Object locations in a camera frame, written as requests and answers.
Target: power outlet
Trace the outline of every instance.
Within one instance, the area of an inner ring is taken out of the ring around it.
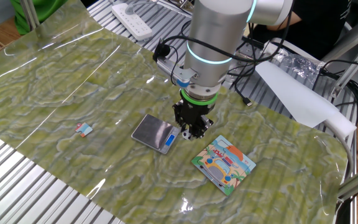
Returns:
[[[138,41],[152,37],[152,29],[137,14],[125,13],[127,7],[126,3],[117,4],[112,7],[112,13]]]

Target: silver robot arm segment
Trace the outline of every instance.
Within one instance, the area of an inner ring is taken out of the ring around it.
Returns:
[[[292,1],[196,0],[189,37],[233,54],[248,22],[280,24],[288,15]],[[173,109],[182,132],[188,128],[191,136],[202,138],[213,124],[205,115],[214,108],[232,58],[192,41],[186,47],[183,68],[165,58],[170,51],[167,45],[157,47],[154,60],[181,87],[182,100]]]

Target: person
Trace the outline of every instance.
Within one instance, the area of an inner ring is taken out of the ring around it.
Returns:
[[[321,60],[337,42],[351,0],[294,0],[286,41]],[[277,26],[257,25],[253,39],[266,43],[283,37],[288,18]]]
[[[97,0],[81,0],[81,2],[88,7],[95,3]],[[38,20],[42,23],[49,16],[51,16],[56,10],[64,5],[67,0],[32,0],[35,11],[37,13]],[[20,35],[25,35],[30,32],[30,27],[25,19],[23,8],[20,4],[20,0],[11,0],[13,8],[15,9],[15,25]]]

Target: white paper sheet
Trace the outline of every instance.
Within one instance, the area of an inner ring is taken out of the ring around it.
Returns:
[[[337,114],[338,109],[270,62],[256,71],[273,90],[295,120],[311,128]]]

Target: clear plastic sheet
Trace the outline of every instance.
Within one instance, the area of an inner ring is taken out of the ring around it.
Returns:
[[[174,124],[179,99],[151,52],[77,0],[0,52],[0,138],[125,223],[332,223],[337,140],[226,89],[203,139],[163,155],[131,138],[147,113]],[[191,163],[219,135],[257,164],[228,197]]]
[[[296,78],[298,81],[307,80],[311,86],[314,85],[320,70],[319,65],[301,55],[291,54],[289,52],[277,55],[276,60],[280,62],[282,67],[292,70],[294,73],[298,74]]]

